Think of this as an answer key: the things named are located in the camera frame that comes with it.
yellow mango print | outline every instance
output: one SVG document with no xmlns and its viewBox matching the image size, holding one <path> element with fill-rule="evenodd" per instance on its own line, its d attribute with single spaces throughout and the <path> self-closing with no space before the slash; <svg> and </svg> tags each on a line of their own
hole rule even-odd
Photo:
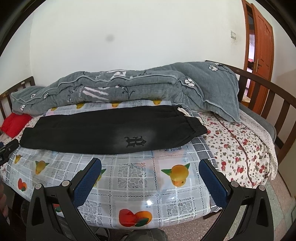
<svg viewBox="0 0 296 241">
<path fill-rule="evenodd" d="M 105 171 L 106 171 L 106 168 L 101 170 L 101 174 L 99 175 L 98 179 L 96 180 L 96 182 L 95 182 L 94 186 L 95 186 L 95 185 L 96 185 L 96 183 L 97 183 L 97 182 L 98 182 L 98 181 L 101 179 L 101 177 L 102 177 L 102 174 L 103 174 Z"/>
<path fill-rule="evenodd" d="M 81 107 L 84 106 L 84 103 L 79 103 L 79 104 L 76 104 L 76 109 L 80 109 Z"/>
<path fill-rule="evenodd" d="M 44 168 L 49 164 L 49 162 L 45 162 L 45 161 L 35 161 L 35 163 L 36 163 L 35 173 L 37 175 L 39 175 L 40 172 L 42 172 Z"/>
<path fill-rule="evenodd" d="M 159 104 L 161 103 L 161 100 L 153 100 L 153 103 L 154 103 L 155 105 L 159 105 Z"/>
<path fill-rule="evenodd" d="M 15 156 L 15 164 L 19 162 L 21 157 L 22 157 L 21 155 L 16 155 Z"/>
<path fill-rule="evenodd" d="M 113 108 L 116 108 L 116 107 L 119 106 L 120 103 L 121 102 L 113 102 L 113 103 L 111 103 L 111 105 L 112 105 Z"/>
<path fill-rule="evenodd" d="M 189 175 L 188 168 L 190 163 L 186 165 L 175 165 L 171 169 L 162 169 L 161 171 L 170 176 L 171 182 L 176 187 L 181 187 L 186 183 L 186 178 Z"/>
</svg>

orange wooden door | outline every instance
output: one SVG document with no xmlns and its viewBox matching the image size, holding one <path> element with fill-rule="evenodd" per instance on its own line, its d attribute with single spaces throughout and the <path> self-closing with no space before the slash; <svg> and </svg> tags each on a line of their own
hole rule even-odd
<svg viewBox="0 0 296 241">
<path fill-rule="evenodd" d="M 274 62 L 274 35 L 272 26 L 262 16 L 259 10 L 252 4 L 253 18 L 255 24 L 255 56 L 253 73 L 260 77 L 271 80 Z M 252 95 L 255 83 L 250 84 L 250 96 Z M 268 89 L 261 86 L 253 111 L 261 114 L 264 107 Z"/>
</svg>

gray blanket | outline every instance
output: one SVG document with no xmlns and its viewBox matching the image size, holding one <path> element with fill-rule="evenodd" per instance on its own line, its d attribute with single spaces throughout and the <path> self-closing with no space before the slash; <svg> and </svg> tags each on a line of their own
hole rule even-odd
<svg viewBox="0 0 296 241">
<path fill-rule="evenodd" d="M 17 114 L 40 115 L 52 107 L 81 102 L 150 99 L 183 103 L 193 110 L 213 111 L 227 121 L 240 122 L 238 90 L 236 75 L 227 67 L 186 62 L 143 71 L 79 71 L 47 87 L 31 86 L 11 96 Z"/>
</svg>

blue gripper pad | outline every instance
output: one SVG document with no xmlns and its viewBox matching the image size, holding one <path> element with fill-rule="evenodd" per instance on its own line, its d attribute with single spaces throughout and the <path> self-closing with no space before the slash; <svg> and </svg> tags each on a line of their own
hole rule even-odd
<svg viewBox="0 0 296 241">
<path fill-rule="evenodd" d="M 227 191 L 214 172 L 204 160 L 199 162 L 198 170 L 216 205 L 225 208 L 227 206 Z"/>
<path fill-rule="evenodd" d="M 98 176 L 101 174 L 101 160 L 98 158 L 95 159 L 95 163 L 90 167 L 88 172 L 82 177 L 80 183 L 74 189 L 72 203 L 75 208 L 78 208 L 79 206 L 82 206 L 85 203 Z"/>
</svg>

wooden bed frame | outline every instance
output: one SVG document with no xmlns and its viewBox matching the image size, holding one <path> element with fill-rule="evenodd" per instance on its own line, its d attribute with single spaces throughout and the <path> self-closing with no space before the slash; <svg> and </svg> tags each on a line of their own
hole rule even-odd
<svg viewBox="0 0 296 241">
<path fill-rule="evenodd" d="M 253 110 L 255 102 L 256 102 L 256 98 L 257 95 L 259 93 L 259 89 L 260 86 L 264 86 L 269 90 L 268 96 L 267 96 L 267 100 L 265 103 L 265 106 L 263 108 L 263 111 L 261 113 L 261 116 L 263 118 L 267 118 L 271 105 L 273 103 L 274 97 L 275 95 L 279 95 L 281 98 L 284 99 L 284 103 L 282 105 L 279 117 L 276 121 L 276 124 L 274 125 L 275 129 L 276 129 L 276 133 L 278 135 L 278 133 L 280 132 L 281 128 L 283 127 L 283 123 L 286 119 L 287 113 L 289 111 L 290 105 L 293 106 L 294 108 L 296 108 L 296 98 L 294 96 L 292 96 L 290 93 L 288 93 L 287 91 L 285 91 L 284 89 L 282 89 L 281 87 L 277 86 L 276 84 L 267 81 L 257 75 L 254 75 L 252 73 L 249 73 L 245 70 L 227 65 L 227 64 L 223 64 L 225 66 L 227 66 L 228 68 L 230 68 L 234 73 L 238 74 L 239 77 L 239 93 L 237 95 L 238 101 L 241 102 L 242 98 L 244 96 L 244 91 L 247 85 L 247 80 L 251 79 L 255 82 L 255 87 L 253 90 L 253 94 L 249 103 L 248 108 L 250 110 Z M 8 100 L 8 104 L 10 107 L 10 110 L 12 110 L 12 103 L 11 103 L 11 99 L 10 99 L 10 94 L 12 92 L 16 92 L 18 91 L 18 88 L 23 87 L 26 88 L 26 83 L 30 83 L 31 86 L 35 85 L 35 81 L 33 76 L 17 83 L 16 85 L 14 85 L 13 87 L 11 87 L 10 89 L 8 89 L 7 91 L 5 91 L 3 94 L 0 95 L 0 110 L 2 113 L 3 118 L 6 118 L 4 109 L 3 109 L 3 105 L 2 105 L 2 100 L 7 98 Z M 277 159 L 278 159 L 278 163 L 280 164 L 281 161 L 284 159 L 284 157 L 286 156 L 286 154 L 288 153 L 288 151 L 290 150 L 291 146 L 293 145 L 294 141 L 296 139 L 296 121 L 294 123 L 294 126 L 287 138 L 287 140 L 285 141 L 285 143 L 283 144 L 282 147 L 280 147 L 280 151 L 277 154 Z"/>
</svg>

